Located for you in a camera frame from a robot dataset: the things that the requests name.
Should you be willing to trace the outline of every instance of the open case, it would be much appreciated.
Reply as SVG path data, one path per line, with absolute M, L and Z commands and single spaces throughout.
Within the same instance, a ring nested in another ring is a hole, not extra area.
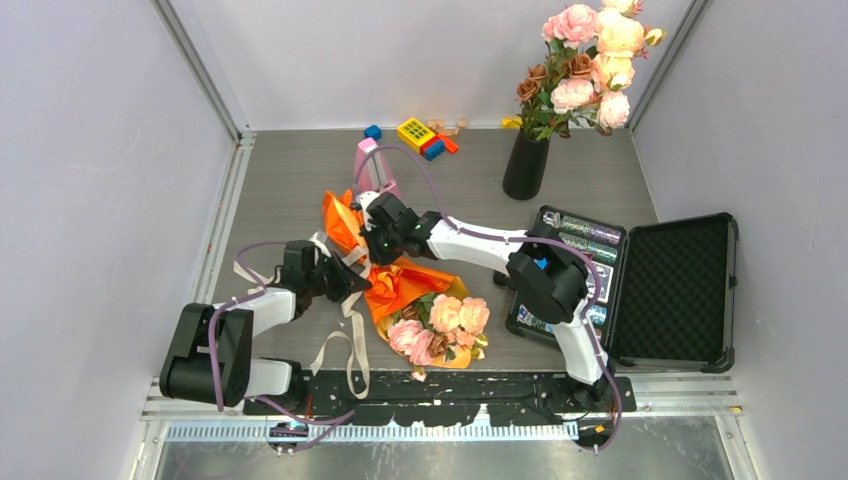
M 560 231 L 588 254 L 601 275 L 601 293 L 588 317 L 610 357 L 623 366 L 728 371 L 734 363 L 733 216 L 720 213 L 624 228 L 544 206 L 537 222 Z M 589 292 L 594 291 L 590 276 Z M 516 296 L 510 332 L 557 346 L 550 325 Z

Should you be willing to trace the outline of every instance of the black vase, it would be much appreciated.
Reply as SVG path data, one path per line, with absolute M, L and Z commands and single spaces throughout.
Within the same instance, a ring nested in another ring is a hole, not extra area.
M 530 200 L 539 193 L 550 145 L 550 137 L 540 141 L 530 140 L 522 131 L 518 131 L 503 181 L 504 192 L 510 198 Z

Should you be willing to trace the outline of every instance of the white wall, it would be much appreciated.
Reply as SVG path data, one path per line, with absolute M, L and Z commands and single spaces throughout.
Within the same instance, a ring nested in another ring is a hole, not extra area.
M 848 465 L 845 18 L 845 2 L 712 2 L 636 133 L 661 220 L 739 220 L 731 373 L 767 478 Z
M 118 477 L 231 151 L 148 0 L 0 15 L 0 478 Z
M 558 0 L 305 2 L 175 0 L 192 38 L 254 130 L 396 126 L 468 118 L 500 125 L 544 59 Z M 587 0 L 598 8 L 600 0 Z M 639 20 L 673 32 L 690 0 L 646 0 Z M 635 105 L 665 46 L 636 64 Z

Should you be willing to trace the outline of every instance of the orange wrapping paper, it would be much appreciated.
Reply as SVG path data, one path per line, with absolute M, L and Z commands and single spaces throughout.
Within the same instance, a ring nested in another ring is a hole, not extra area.
M 365 239 L 359 233 L 364 220 L 360 212 L 348 206 L 352 200 L 353 193 L 350 190 L 341 198 L 328 191 L 324 194 L 322 205 L 327 236 L 345 255 L 357 246 L 365 246 Z M 389 341 L 386 331 L 392 324 L 391 315 L 413 300 L 430 292 L 444 293 L 460 300 L 469 295 L 468 289 L 456 275 L 420 267 L 406 257 L 397 259 L 387 267 L 373 265 L 368 281 L 373 287 L 365 292 L 365 303 L 371 311 L 377 334 L 386 342 Z M 445 362 L 442 357 L 431 366 L 467 368 L 471 364 L 471 347 L 456 348 L 455 351 L 456 358 L 450 362 Z

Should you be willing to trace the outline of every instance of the gray floor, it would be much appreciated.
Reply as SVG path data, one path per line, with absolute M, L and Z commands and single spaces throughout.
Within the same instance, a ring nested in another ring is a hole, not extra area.
M 387 141 L 396 141 L 393 132 Z M 460 151 L 429 164 L 445 208 L 459 219 L 491 227 L 529 227 L 539 207 L 558 208 L 631 228 L 656 222 L 636 153 L 626 131 L 606 138 L 576 131 L 569 140 L 551 144 L 542 191 L 527 202 L 509 199 L 500 183 L 515 130 L 467 130 L 456 139 Z M 240 296 L 250 285 L 232 272 L 235 253 L 256 242 L 308 238 L 322 228 L 321 201 L 326 190 L 342 193 L 351 184 L 359 131 L 263 132 L 256 140 L 233 223 L 215 301 Z M 402 154 L 390 153 L 392 170 L 407 205 L 419 214 L 434 209 L 426 183 Z M 265 248 L 246 256 L 248 265 L 270 275 L 280 263 L 281 248 Z M 459 275 L 471 294 L 485 298 L 492 311 L 486 328 L 487 357 L 474 362 L 480 370 L 561 370 L 554 349 L 510 334 L 504 326 L 511 295 L 494 286 L 491 272 L 458 262 L 421 261 Z M 360 311 L 367 313 L 364 304 Z M 318 299 L 299 320 L 276 327 L 254 341 L 254 355 L 274 356 L 309 365 L 327 335 L 338 330 L 338 305 Z M 349 332 L 347 322 L 345 330 Z M 376 334 L 366 329 L 368 356 L 374 369 L 407 369 Z M 331 343 L 325 367 L 343 368 L 349 348 Z

